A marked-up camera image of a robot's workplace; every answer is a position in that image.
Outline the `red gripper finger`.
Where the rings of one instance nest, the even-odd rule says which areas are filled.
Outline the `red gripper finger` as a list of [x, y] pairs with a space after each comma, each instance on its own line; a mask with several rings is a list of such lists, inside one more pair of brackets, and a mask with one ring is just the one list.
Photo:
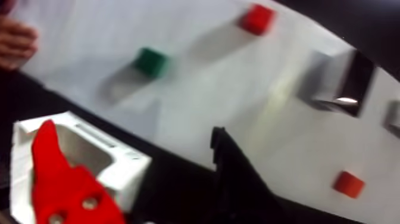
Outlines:
[[55, 124], [47, 120], [31, 146], [36, 223], [125, 223], [123, 213], [84, 166], [72, 167], [62, 154]]

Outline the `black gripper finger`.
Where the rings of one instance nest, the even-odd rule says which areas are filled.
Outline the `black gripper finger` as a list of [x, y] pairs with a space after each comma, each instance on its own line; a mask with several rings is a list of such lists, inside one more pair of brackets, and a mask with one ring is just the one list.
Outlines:
[[216, 166], [210, 223], [281, 223], [282, 207], [225, 128], [213, 128], [210, 148]]

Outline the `person's right hand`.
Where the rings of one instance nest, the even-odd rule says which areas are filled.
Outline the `person's right hand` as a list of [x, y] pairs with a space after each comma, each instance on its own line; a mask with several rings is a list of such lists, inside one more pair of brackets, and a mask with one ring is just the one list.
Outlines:
[[37, 31], [5, 15], [1, 16], [1, 68], [15, 70], [20, 60], [31, 58], [38, 49]]

